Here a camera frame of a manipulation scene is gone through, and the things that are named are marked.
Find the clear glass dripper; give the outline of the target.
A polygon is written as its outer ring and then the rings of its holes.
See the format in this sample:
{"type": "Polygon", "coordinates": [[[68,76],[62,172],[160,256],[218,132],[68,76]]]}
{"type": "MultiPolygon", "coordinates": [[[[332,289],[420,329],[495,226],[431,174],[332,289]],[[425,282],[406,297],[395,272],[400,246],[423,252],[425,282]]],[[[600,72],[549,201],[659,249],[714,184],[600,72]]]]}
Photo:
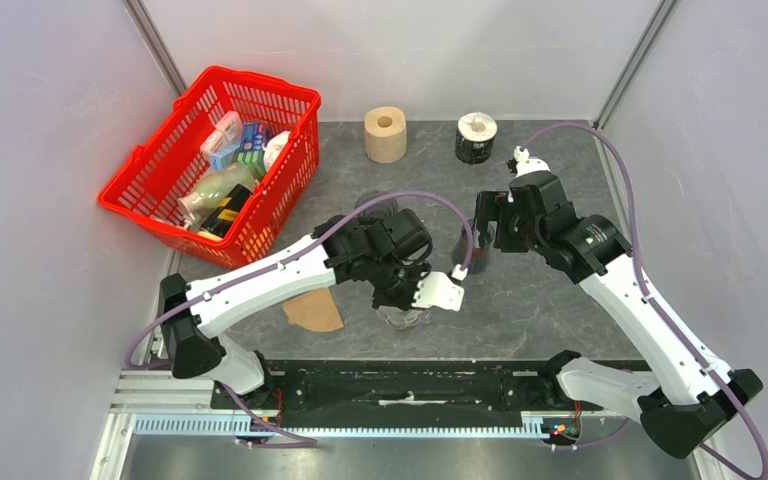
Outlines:
{"type": "Polygon", "coordinates": [[[425,309],[402,310],[392,306],[380,306],[377,309],[377,314],[385,323],[388,318],[411,318],[411,317],[418,317],[421,320],[421,323],[427,323],[430,321],[432,317],[432,312],[430,310],[425,310],[425,309]]]}

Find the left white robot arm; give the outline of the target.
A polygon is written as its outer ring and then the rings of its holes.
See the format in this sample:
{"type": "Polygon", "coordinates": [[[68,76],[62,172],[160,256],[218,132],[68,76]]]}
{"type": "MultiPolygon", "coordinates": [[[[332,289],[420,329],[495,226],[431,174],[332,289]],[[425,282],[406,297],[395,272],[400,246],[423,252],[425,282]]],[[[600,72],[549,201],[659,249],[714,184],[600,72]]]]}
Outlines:
{"type": "Polygon", "coordinates": [[[432,237],[411,209],[385,219],[337,215],[279,254],[202,281],[161,280],[160,325],[176,379],[208,376],[250,408],[267,405],[274,383],[257,353],[225,338],[238,321],[292,297],[346,281],[373,288],[374,307],[411,308],[429,272],[432,237]]]}

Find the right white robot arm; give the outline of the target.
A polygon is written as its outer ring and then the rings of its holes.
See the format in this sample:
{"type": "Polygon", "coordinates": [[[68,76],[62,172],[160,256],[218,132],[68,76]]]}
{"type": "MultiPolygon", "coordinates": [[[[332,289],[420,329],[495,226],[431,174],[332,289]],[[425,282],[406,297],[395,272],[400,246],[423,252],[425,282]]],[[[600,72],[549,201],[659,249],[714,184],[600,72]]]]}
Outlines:
{"type": "Polygon", "coordinates": [[[564,350],[538,371],[539,400],[561,409],[590,403],[639,423],[668,455],[683,459],[737,414],[724,388],[742,405],[763,388],[750,369],[732,369],[679,320],[667,324],[667,302],[635,270],[632,246],[608,218],[580,216],[560,179],[548,171],[514,178],[506,191],[482,191],[474,226],[495,232],[504,253],[535,252],[594,299],[650,367],[631,373],[564,350]]]}

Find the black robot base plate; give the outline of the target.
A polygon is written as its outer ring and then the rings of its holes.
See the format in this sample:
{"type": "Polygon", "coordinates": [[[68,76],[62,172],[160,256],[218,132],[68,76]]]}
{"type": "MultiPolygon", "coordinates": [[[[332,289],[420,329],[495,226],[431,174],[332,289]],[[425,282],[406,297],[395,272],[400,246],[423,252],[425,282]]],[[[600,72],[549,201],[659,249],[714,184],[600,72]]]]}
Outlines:
{"type": "Polygon", "coordinates": [[[513,427],[521,413],[566,417],[539,362],[522,360],[269,360],[264,385],[242,395],[291,428],[513,427]]]}

